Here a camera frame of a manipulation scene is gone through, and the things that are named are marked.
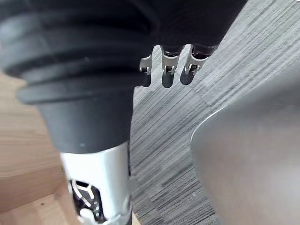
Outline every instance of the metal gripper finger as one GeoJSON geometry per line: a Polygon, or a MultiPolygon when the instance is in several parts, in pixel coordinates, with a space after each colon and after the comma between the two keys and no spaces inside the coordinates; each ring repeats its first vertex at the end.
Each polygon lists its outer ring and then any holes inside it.
{"type": "Polygon", "coordinates": [[[170,88],[173,85],[174,73],[183,47],[184,46],[161,46],[163,69],[162,84],[165,88],[170,88]]]}
{"type": "Polygon", "coordinates": [[[140,61],[139,71],[144,74],[143,87],[149,87],[151,84],[152,54],[140,61]]]}
{"type": "Polygon", "coordinates": [[[196,73],[203,67],[208,57],[209,55],[195,51],[195,46],[191,45],[186,64],[180,76],[180,82],[183,85],[189,85],[193,81],[196,73]]]}

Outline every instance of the silver metal joint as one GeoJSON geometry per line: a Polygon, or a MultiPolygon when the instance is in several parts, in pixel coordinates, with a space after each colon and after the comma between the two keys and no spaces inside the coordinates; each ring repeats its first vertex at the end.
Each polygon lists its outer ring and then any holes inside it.
{"type": "Polygon", "coordinates": [[[128,143],[87,154],[60,154],[79,221],[126,225],[132,215],[128,143]]]}
{"type": "Polygon", "coordinates": [[[208,59],[208,56],[204,59],[197,59],[193,56],[193,45],[191,45],[191,48],[189,50],[187,61],[184,66],[184,72],[185,74],[189,74],[190,72],[193,73],[193,75],[196,75],[196,73],[203,67],[204,63],[208,59]]]}
{"type": "Polygon", "coordinates": [[[174,75],[178,65],[180,54],[175,56],[167,56],[164,54],[162,46],[160,48],[162,52],[161,60],[162,60],[163,74],[166,75],[168,72],[170,72],[171,75],[174,75]]]}
{"type": "Polygon", "coordinates": [[[152,70],[152,54],[146,58],[142,58],[139,67],[139,71],[147,75],[151,74],[151,70],[152,70]]]}

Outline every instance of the robotic arm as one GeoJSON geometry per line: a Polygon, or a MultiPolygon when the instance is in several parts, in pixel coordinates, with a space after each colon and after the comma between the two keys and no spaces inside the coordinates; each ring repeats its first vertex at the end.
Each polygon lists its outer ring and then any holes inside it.
{"type": "Polygon", "coordinates": [[[135,86],[150,86],[151,53],[162,49],[170,88],[192,82],[246,0],[0,0],[0,66],[27,81],[17,93],[36,105],[61,151],[84,225],[129,225],[129,137],[135,86]]]}

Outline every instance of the metal bracket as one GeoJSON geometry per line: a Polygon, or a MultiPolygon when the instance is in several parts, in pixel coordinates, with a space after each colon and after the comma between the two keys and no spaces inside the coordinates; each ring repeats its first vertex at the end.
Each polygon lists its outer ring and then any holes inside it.
{"type": "Polygon", "coordinates": [[[162,52],[161,60],[162,60],[163,74],[166,75],[167,72],[170,72],[171,75],[174,75],[178,65],[180,54],[176,56],[166,56],[164,54],[162,47],[161,47],[161,52],[162,52]]]}
{"type": "Polygon", "coordinates": [[[144,72],[147,75],[151,74],[151,70],[152,70],[152,54],[148,57],[142,58],[139,67],[139,71],[144,72]]]}
{"type": "Polygon", "coordinates": [[[208,59],[208,56],[204,59],[196,59],[193,56],[193,45],[191,45],[191,48],[189,50],[187,61],[184,66],[184,72],[185,74],[188,74],[189,72],[193,72],[193,75],[196,75],[196,73],[203,67],[205,61],[208,59]]]}

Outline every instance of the gray carpet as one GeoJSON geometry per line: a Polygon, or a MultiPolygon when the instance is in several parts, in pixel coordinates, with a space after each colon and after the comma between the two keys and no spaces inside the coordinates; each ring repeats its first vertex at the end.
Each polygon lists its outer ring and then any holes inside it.
{"type": "Polygon", "coordinates": [[[193,83],[161,85],[161,53],[153,54],[152,85],[135,91],[131,134],[134,211],[142,225],[216,225],[195,176],[189,139],[212,112],[300,60],[300,3],[250,0],[193,83]]]}

